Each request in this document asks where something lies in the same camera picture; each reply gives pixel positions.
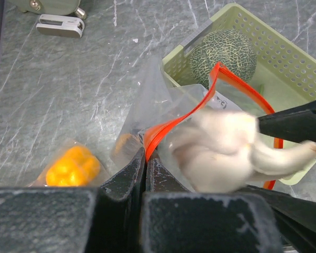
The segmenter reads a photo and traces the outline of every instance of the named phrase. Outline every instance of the orange item in bag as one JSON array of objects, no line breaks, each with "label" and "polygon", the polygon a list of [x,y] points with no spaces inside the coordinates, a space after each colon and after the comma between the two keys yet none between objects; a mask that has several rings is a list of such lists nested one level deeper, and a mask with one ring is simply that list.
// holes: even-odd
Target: orange item in bag
[{"label": "orange item in bag", "polygon": [[47,171],[48,186],[86,186],[100,172],[100,162],[84,146],[73,146]]},{"label": "orange item in bag", "polygon": [[[145,148],[145,158],[148,161],[154,152],[155,148],[159,145],[159,143],[164,139],[164,137],[179,123],[185,120],[188,116],[192,113],[197,111],[198,109],[203,108],[207,102],[214,96],[215,94],[215,84],[217,79],[222,79],[238,89],[239,91],[243,92],[244,94],[248,95],[255,103],[257,103],[267,114],[272,114],[275,111],[271,107],[271,105],[252,87],[250,87],[247,83],[242,81],[239,77],[235,74],[230,72],[222,63],[218,62],[213,70],[209,74],[210,83],[212,82],[212,86],[209,89],[206,96],[203,100],[189,113],[186,115],[170,120],[168,122],[155,125],[148,129],[144,135],[144,148]],[[274,139],[274,147],[278,149],[283,148],[283,140],[275,138]],[[267,181],[264,184],[264,188],[266,189],[273,189],[275,185],[275,180]]]}]

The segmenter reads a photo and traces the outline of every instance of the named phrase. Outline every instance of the bell pepper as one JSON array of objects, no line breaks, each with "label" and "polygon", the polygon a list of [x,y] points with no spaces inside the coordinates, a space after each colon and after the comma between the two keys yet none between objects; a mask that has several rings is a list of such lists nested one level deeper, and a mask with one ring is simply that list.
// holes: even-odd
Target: bell pepper
[{"label": "bell pepper", "polygon": [[48,186],[86,186],[100,172],[100,162],[84,146],[68,149],[47,171]]}]

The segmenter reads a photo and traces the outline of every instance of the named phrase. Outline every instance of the ziplock bag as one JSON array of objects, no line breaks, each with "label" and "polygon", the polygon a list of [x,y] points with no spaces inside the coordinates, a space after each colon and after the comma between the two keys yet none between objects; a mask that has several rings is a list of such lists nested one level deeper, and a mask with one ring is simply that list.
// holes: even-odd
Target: ziplock bag
[{"label": "ziplock bag", "polygon": [[[148,160],[174,126],[206,104],[214,109],[245,110],[254,115],[274,112],[258,92],[219,63],[210,74],[210,83],[214,85],[209,91],[200,84],[168,87],[162,62],[157,57],[150,60],[145,73],[137,99],[130,108],[111,152],[111,159],[119,168],[128,164],[143,145]],[[236,92],[216,92],[215,84],[218,77],[221,79],[220,85],[224,88],[232,86]],[[234,100],[237,94],[239,101]],[[278,140],[275,147],[281,148]]]},{"label": "ziplock bag", "polygon": [[109,177],[86,146],[75,140],[67,140],[29,186],[100,186]]}]

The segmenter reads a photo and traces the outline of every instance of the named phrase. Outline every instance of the basket handle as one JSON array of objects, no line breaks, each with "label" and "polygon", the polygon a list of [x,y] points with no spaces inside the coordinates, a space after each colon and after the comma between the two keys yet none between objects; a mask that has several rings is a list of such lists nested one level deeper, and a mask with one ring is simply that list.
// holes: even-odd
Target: basket handle
[{"label": "basket handle", "polygon": [[180,45],[186,50],[189,48],[198,38],[207,34],[207,32],[212,29],[213,21],[208,19],[204,24],[199,26],[197,30],[191,33],[186,39],[184,39]]}]

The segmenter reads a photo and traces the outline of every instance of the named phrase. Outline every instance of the melon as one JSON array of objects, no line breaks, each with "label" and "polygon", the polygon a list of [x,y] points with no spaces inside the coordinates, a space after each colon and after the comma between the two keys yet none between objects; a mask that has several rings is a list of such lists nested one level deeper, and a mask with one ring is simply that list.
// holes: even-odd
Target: melon
[{"label": "melon", "polygon": [[206,35],[192,50],[189,58],[192,77],[208,89],[208,74],[217,62],[249,82],[256,69],[256,53],[247,36],[241,32],[218,30]]}]

